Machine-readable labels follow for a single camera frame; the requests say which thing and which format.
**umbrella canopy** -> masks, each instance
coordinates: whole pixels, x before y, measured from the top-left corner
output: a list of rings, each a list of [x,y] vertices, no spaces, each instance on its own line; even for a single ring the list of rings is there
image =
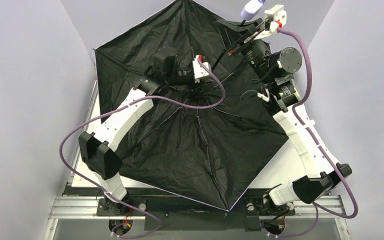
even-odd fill
[[[177,0],[96,49],[101,112],[122,103],[162,46],[176,49],[178,59],[203,55],[213,64],[225,48],[218,19],[192,0]],[[223,210],[235,205],[288,138],[261,100],[240,100],[257,78],[242,56],[225,56],[214,74],[224,80],[225,102],[206,110],[155,102],[116,151],[122,176]],[[204,106],[222,93],[210,78],[172,86],[165,96]]]

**open umbrella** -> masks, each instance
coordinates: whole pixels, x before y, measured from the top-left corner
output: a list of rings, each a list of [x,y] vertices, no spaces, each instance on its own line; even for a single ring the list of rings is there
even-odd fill
[[[163,46],[176,49],[180,60],[203,55],[213,64],[230,44],[220,36],[218,19],[192,0],[177,0],[96,49],[101,112],[122,103]],[[122,176],[223,210],[235,205],[288,138],[261,100],[240,100],[257,78],[242,56],[222,58],[214,73],[223,80],[225,102],[207,110],[155,102],[116,151]],[[221,95],[204,79],[171,86],[165,97],[204,106]]]

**gray wall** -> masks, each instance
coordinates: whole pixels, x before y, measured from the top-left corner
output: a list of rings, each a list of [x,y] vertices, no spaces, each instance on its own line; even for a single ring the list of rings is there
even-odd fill
[[[59,143],[84,118],[94,79],[59,0],[0,1],[0,240],[42,238],[68,176]]]
[[[309,47],[314,87],[307,108],[333,154],[353,168],[348,182],[360,209],[347,223],[354,240],[384,239],[382,21],[380,1],[336,0]],[[338,191],[351,214],[344,188]]]
[[[242,21],[241,11],[249,0],[195,0],[221,17]],[[141,23],[173,0],[61,0],[74,26],[95,61],[93,49],[109,42]],[[307,45],[310,44],[334,0],[267,0],[258,17],[264,17],[264,10],[276,4],[285,4],[288,13],[287,27],[300,33]],[[273,36],[274,50],[297,46],[290,38]]]

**purple cable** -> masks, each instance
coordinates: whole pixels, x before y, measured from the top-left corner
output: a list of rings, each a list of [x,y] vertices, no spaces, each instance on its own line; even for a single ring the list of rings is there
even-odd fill
[[[143,236],[146,236],[146,235],[149,235],[157,230],[159,230],[162,226],[163,226],[163,222],[156,216],[152,215],[151,213],[147,212],[147,211],[143,211],[143,210],[140,210],[139,208],[135,207],[135,206],[132,206],[126,202],[123,202],[121,200],[118,200],[117,198],[115,198],[113,195],[111,195],[110,193],[107,192],[107,190],[102,187],[101,185],[99,185],[98,183],[94,182],[92,179],[88,178],[87,176],[81,174],[80,172],[78,172],[77,170],[75,170],[68,162],[67,160],[64,158],[64,154],[63,154],[63,148],[64,148],[64,144],[66,143],[66,141],[69,139],[69,137],[71,137],[75,132],[77,132],[79,129],[83,128],[84,126],[90,124],[91,122],[93,121],[96,121],[96,120],[99,120],[99,119],[102,119],[102,118],[105,118],[105,117],[108,117],[112,114],[115,114],[115,113],[118,113],[118,112],[121,112],[123,110],[125,110],[126,108],[128,108],[129,106],[131,105],[134,105],[134,104],[137,104],[141,101],[144,101],[144,100],[147,100],[147,99],[160,99],[160,100],[164,100],[164,101],[167,101],[167,102],[170,102],[172,104],[176,104],[176,105],[179,105],[179,106],[182,106],[182,107],[185,107],[185,108],[189,108],[189,109],[197,109],[197,110],[204,110],[204,109],[211,109],[211,108],[214,108],[214,107],[217,107],[218,105],[220,105],[222,102],[224,102],[225,98],[226,98],[226,90],[225,88],[223,87],[223,84],[220,82],[220,80],[208,69],[205,67],[205,65],[201,62],[201,60],[198,58],[198,63],[199,65],[201,65],[202,68],[204,68],[204,70],[215,80],[215,82],[220,86],[221,88],[221,93],[222,93],[222,97],[221,99],[214,103],[214,104],[211,104],[211,105],[208,105],[208,106],[192,106],[192,105],[187,105],[187,104],[184,104],[184,103],[181,103],[181,102],[178,102],[178,101],[175,101],[173,99],[170,99],[170,98],[167,98],[167,97],[163,97],[163,96],[145,96],[145,97],[142,97],[140,99],[137,99],[137,100],[134,100],[132,101],[131,103],[129,103],[128,105],[125,105],[121,108],[118,108],[114,111],[110,111],[110,112],[107,112],[105,114],[102,114],[100,116],[97,116],[95,118],[92,118],[84,123],[82,123],[80,126],[76,127],[74,130],[72,130],[69,134],[67,134],[67,136],[64,137],[64,139],[62,140],[61,144],[59,145],[59,156],[62,160],[62,163],[64,163],[64,165],[70,169],[73,173],[79,175],[80,177],[84,178],[85,180],[91,182],[93,185],[97,186],[98,188],[100,188],[104,193],[106,193],[105,195],[108,196],[109,198],[113,199],[114,201],[130,208],[130,209],[133,209],[135,211],[138,211],[140,213],[143,213],[145,215],[148,215],[149,217],[155,219],[158,223],[159,223],[159,226],[151,231],[148,231],[148,232],[145,232],[145,233],[142,233],[142,234],[139,234],[139,235],[136,235],[136,236],[122,236],[120,235],[119,237],[122,238],[122,239],[135,239],[135,238],[140,238],[140,237],[143,237]],[[120,227],[121,225],[118,225],[116,227],[114,227],[111,231],[111,235],[115,233],[116,229],[118,227]]]
[[[316,204],[314,202],[312,204],[315,207],[315,221],[314,221],[314,223],[312,224],[312,226],[309,229],[307,229],[307,230],[305,230],[305,231],[303,231],[301,233],[289,234],[289,235],[275,235],[275,234],[272,234],[269,231],[267,231],[267,229],[265,229],[264,227],[262,229],[264,229],[264,231],[266,231],[266,233],[268,233],[270,236],[275,237],[275,238],[295,238],[295,237],[299,237],[299,236],[302,236],[302,235],[306,235],[311,230],[313,230],[316,227],[317,223],[319,222],[319,209],[317,208],[317,206],[316,206]]]
[[[304,41],[300,38],[300,36],[298,36],[296,33],[294,32],[291,32],[291,31],[288,31],[288,30],[285,30],[281,27],[279,27],[277,29],[277,31],[279,33],[282,33],[282,34],[285,34],[285,35],[289,35],[291,37],[293,37],[299,44],[299,47],[301,48],[301,51],[302,51],[302,55],[304,56],[304,61],[305,61],[305,67],[306,67],[306,74],[307,74],[307,88],[305,90],[305,95],[304,97],[295,105],[293,105],[292,107],[292,112],[293,114],[295,115],[295,117],[298,119],[298,121],[302,124],[302,125],[305,125],[305,122],[301,119],[301,117],[297,114],[297,110],[296,110],[296,107],[300,106],[300,105],[303,105],[308,99],[309,99],[309,96],[310,96],[310,92],[311,92],[311,89],[312,89],[312,85],[313,85],[313,72],[312,72],[312,67],[311,67],[311,62],[310,62],[310,56],[309,56],[309,52],[306,48],[306,45],[304,44]],[[319,145],[319,141],[317,140],[316,136],[314,135],[313,131],[307,127],[306,130],[308,131],[308,133],[310,134],[310,136],[312,137],[312,139],[314,140],[314,142]],[[320,152],[323,154],[323,156],[327,159],[327,161],[329,162],[329,164],[332,166],[333,170],[335,171],[335,173],[338,175],[339,179],[341,180],[341,182],[343,183],[343,186],[345,187],[349,197],[351,198],[351,201],[352,201],[352,204],[354,206],[354,212],[351,214],[351,215],[342,215],[340,213],[337,213],[337,212],[334,212],[330,209],[327,209],[326,207],[320,205],[320,204],[317,204],[316,202],[314,202],[313,204],[316,206],[316,207],[319,207],[321,209],[323,209],[324,211],[330,213],[330,214],[333,214],[335,216],[338,216],[338,217],[341,217],[341,218],[344,218],[344,219],[353,219],[357,216],[357,214],[359,213],[359,206],[357,204],[357,201],[356,201],[356,198],[354,197],[354,194],[353,192],[351,191],[351,188],[350,186],[348,185],[347,181],[345,180],[344,176],[342,176],[342,173],[339,171],[339,169],[337,168],[337,166],[334,164],[334,162],[332,161],[332,159],[329,157],[329,155],[326,153],[326,151],[323,149],[323,147],[319,146],[318,149],[320,150]]]

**purple hose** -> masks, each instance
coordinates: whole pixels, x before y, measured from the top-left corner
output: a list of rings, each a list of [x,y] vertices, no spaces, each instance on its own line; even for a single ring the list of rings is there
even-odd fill
[[[221,88],[221,93],[222,93],[222,97],[221,99],[214,103],[214,104],[211,104],[211,105],[208,105],[208,106],[192,106],[192,105],[187,105],[187,104],[184,104],[184,103],[181,103],[181,102],[178,102],[178,101],[175,101],[173,99],[170,99],[170,98],[167,98],[167,97],[163,97],[163,96],[145,96],[145,97],[142,97],[138,100],[134,100],[132,101],[131,103],[129,103],[128,105],[125,105],[121,108],[118,108],[114,111],[110,111],[110,112],[107,112],[105,114],[102,114],[100,116],[97,116],[95,118],[92,118],[84,123],[82,123],[80,126],[76,127],[74,130],[72,130],[69,134],[67,134],[67,136],[64,137],[64,139],[62,140],[61,144],[59,145],[59,156],[61,157],[61,160],[62,160],[62,163],[64,163],[64,165],[70,169],[71,171],[73,171],[73,173],[79,175],[80,177],[84,178],[85,180],[91,182],[92,184],[94,184],[95,186],[97,186],[98,188],[100,188],[104,193],[106,193],[105,195],[108,196],[109,198],[113,199],[114,201],[130,208],[130,209],[133,209],[137,212],[140,212],[140,213],[144,213],[145,215],[148,215],[149,217],[155,219],[158,223],[159,223],[159,226],[151,231],[148,231],[148,232],[145,232],[145,233],[142,233],[142,234],[139,234],[137,236],[119,236],[120,238],[122,239],[135,239],[135,238],[140,238],[140,237],[143,237],[143,236],[146,236],[146,235],[149,235],[157,230],[159,230],[162,226],[163,226],[163,222],[156,216],[152,215],[151,213],[149,212],[146,212],[146,211],[143,211],[143,210],[140,210],[139,208],[135,207],[135,206],[132,206],[126,202],[123,202],[123,201],[120,201],[118,200],[117,198],[115,198],[113,195],[109,194],[107,192],[107,190],[102,187],[101,185],[99,185],[98,183],[94,182],[92,179],[88,178],[87,176],[81,174],[80,172],[78,172],[77,170],[75,170],[68,162],[67,160],[64,158],[64,154],[63,154],[63,148],[64,148],[64,144],[66,143],[66,141],[69,139],[69,137],[71,137],[75,132],[77,132],[79,129],[83,128],[84,126],[90,124],[91,122],[93,121],[96,121],[96,120],[99,120],[99,119],[102,119],[102,118],[105,118],[105,117],[108,117],[112,114],[115,114],[115,113],[118,113],[118,112],[121,112],[123,111],[124,109],[126,109],[127,107],[129,107],[129,105],[134,105],[134,104],[137,104],[143,100],[147,100],[147,99],[160,99],[160,100],[164,100],[164,101],[167,101],[167,102],[170,102],[170,103],[173,103],[173,104],[176,104],[176,105],[179,105],[179,106],[182,106],[182,107],[185,107],[185,108],[189,108],[189,109],[197,109],[197,110],[204,110],[204,109],[211,109],[211,108],[214,108],[214,107],[217,107],[218,105],[220,105],[222,102],[224,102],[225,98],[226,98],[226,90],[225,88],[223,87],[223,84],[220,82],[220,80],[208,69],[205,67],[205,65],[201,62],[201,60],[198,58],[198,63],[199,65],[201,65],[202,68],[204,68],[204,70],[206,72],[208,72],[208,74],[215,80],[215,82],[220,86]],[[116,227],[114,227],[111,231],[111,234],[114,234],[114,232],[116,231],[116,229],[118,227],[120,227],[121,225],[118,225]]]
[[[295,237],[299,237],[299,236],[308,234],[311,230],[313,230],[316,227],[317,223],[319,222],[319,209],[317,208],[317,206],[314,202],[312,204],[315,207],[315,221],[309,229],[307,229],[301,233],[288,234],[288,235],[274,235],[272,233],[269,233],[269,231],[267,231],[267,229],[265,229],[263,227],[264,231],[266,231],[270,236],[276,237],[276,238],[295,238]]]
[[[302,125],[305,125],[305,122],[301,119],[301,117],[297,114],[297,110],[296,110],[296,107],[304,104],[308,99],[309,99],[309,96],[310,96],[310,93],[311,93],[311,88],[312,88],[312,85],[313,85],[313,73],[312,73],[312,67],[311,67],[311,62],[310,62],[310,56],[309,56],[309,52],[306,48],[306,45],[304,44],[304,41],[300,38],[300,36],[298,36],[296,33],[294,32],[291,32],[291,31],[288,31],[288,30],[285,30],[281,27],[279,27],[277,29],[277,31],[279,33],[282,33],[282,34],[285,34],[285,35],[289,35],[291,37],[293,37],[299,44],[299,47],[301,48],[301,51],[302,51],[302,55],[304,56],[304,61],[305,61],[305,67],[306,67],[306,74],[307,74],[307,88],[305,90],[305,95],[304,97],[297,103],[295,104],[293,107],[292,107],[292,112],[293,114],[295,115],[295,117],[298,119],[298,121],[302,124]],[[312,139],[314,140],[314,142],[319,145],[319,141],[317,140],[316,136],[314,135],[313,131],[307,127],[306,130],[308,131],[308,133],[311,135]],[[341,180],[341,182],[343,183],[343,186],[345,187],[347,193],[349,194],[349,197],[351,198],[351,201],[352,201],[352,204],[354,206],[354,212],[351,214],[351,215],[342,215],[340,213],[337,213],[337,212],[334,212],[330,209],[327,209],[326,207],[324,206],[321,206],[320,204],[317,204],[316,202],[314,202],[313,204],[316,206],[316,207],[319,207],[321,209],[323,209],[324,211],[330,213],[330,214],[333,214],[335,216],[338,216],[338,217],[341,217],[341,218],[344,218],[344,219],[353,219],[357,216],[357,214],[359,213],[359,206],[357,204],[357,201],[356,201],[356,198],[354,197],[354,194],[353,192],[351,191],[351,188],[350,186],[348,185],[347,181],[345,180],[344,176],[342,176],[342,173],[339,171],[339,169],[337,168],[337,166],[334,164],[334,162],[332,161],[332,159],[329,157],[329,155],[326,153],[326,151],[323,149],[323,147],[319,146],[318,149],[320,150],[320,152],[323,154],[323,156],[327,159],[327,161],[329,162],[329,164],[332,166],[333,170],[335,171],[335,173],[338,175],[339,179]]]

